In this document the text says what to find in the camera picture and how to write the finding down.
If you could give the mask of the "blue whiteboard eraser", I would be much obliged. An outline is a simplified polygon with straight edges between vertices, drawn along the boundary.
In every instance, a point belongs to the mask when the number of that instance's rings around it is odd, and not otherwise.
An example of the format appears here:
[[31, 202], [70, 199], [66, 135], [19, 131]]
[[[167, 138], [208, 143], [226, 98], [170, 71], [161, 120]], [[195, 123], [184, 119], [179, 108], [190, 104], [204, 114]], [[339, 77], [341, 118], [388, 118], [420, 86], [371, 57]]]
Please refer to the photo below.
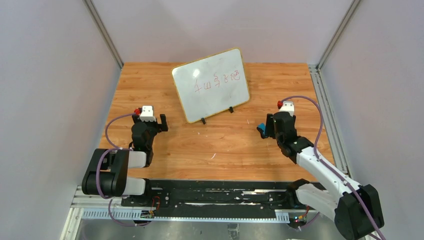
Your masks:
[[266, 139], [268, 138], [268, 136], [266, 135], [266, 125], [264, 123], [260, 123], [256, 129], [258, 130], [260, 137], [262, 139]]

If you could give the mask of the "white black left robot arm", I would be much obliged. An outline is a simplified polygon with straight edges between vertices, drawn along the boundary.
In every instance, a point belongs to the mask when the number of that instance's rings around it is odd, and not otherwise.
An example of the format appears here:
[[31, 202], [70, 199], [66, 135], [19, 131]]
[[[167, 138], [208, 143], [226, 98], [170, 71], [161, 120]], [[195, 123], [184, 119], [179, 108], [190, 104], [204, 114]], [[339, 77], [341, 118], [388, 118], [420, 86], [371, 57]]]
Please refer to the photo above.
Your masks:
[[147, 168], [153, 160], [153, 142], [157, 134], [169, 130], [167, 117], [131, 113], [132, 141], [127, 148], [94, 150], [81, 183], [85, 195], [97, 195], [103, 199], [123, 196], [142, 196], [151, 190], [147, 178], [128, 176], [129, 169]]

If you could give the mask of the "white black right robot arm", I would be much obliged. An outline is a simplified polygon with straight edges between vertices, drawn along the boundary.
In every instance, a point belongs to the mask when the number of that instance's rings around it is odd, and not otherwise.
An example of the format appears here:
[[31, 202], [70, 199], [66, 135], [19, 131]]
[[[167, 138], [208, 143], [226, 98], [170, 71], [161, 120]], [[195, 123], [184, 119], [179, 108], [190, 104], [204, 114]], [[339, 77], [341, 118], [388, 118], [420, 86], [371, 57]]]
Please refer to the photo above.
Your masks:
[[269, 113], [257, 128], [262, 138], [276, 140], [282, 154], [312, 174], [324, 190], [301, 178], [287, 188], [289, 204], [307, 205], [332, 220], [346, 240], [358, 240], [385, 225], [380, 197], [371, 184], [362, 185], [344, 175], [306, 137], [297, 134], [291, 112]]

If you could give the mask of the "yellow framed whiteboard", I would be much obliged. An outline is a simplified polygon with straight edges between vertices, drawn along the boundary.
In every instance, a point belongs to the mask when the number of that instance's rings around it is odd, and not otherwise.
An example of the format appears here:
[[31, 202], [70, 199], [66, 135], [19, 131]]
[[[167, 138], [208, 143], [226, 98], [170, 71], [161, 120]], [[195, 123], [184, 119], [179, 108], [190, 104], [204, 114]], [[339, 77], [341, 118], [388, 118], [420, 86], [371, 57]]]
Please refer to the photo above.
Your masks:
[[176, 66], [171, 76], [188, 123], [250, 100], [242, 51], [237, 47]]

